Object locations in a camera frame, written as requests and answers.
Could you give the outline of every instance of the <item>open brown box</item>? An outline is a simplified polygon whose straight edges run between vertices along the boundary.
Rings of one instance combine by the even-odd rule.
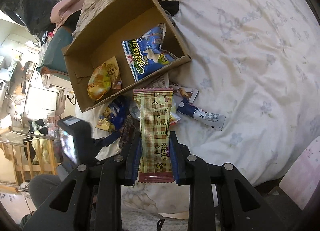
[[[177,60],[135,82],[121,42],[136,39],[160,23],[166,23],[162,49]],[[110,102],[128,90],[143,88],[152,80],[191,60],[187,47],[157,0],[115,0],[100,12],[64,53],[71,85],[82,112]],[[88,81],[96,67],[116,56],[122,89],[110,90],[102,99],[89,98]]]

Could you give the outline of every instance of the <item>silver screw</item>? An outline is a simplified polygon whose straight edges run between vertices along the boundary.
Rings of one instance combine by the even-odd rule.
[[[121,162],[121,161],[123,160],[123,156],[121,156],[121,155],[116,155],[116,156],[113,158],[113,160],[114,160],[115,162]]]
[[[188,155],[187,160],[190,162],[194,162],[197,159],[197,157],[193,154]]]
[[[87,166],[85,166],[84,164],[80,164],[77,168],[79,171],[84,171],[87,169]]]
[[[233,165],[232,165],[231,163],[226,163],[226,164],[224,165],[224,168],[225,168],[226,170],[233,170]]]

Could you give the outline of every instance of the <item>white bed sheet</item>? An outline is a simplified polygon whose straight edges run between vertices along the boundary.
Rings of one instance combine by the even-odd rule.
[[[320,135],[320,26],[309,6],[305,0],[179,2],[173,19],[193,59],[171,71],[170,80],[200,90],[194,105],[227,116],[216,132],[181,115],[172,127],[179,142],[208,163],[231,162],[254,185],[283,176]],[[101,108],[86,113],[76,111],[95,125]],[[188,186],[122,188],[123,209],[179,213],[188,206]]]

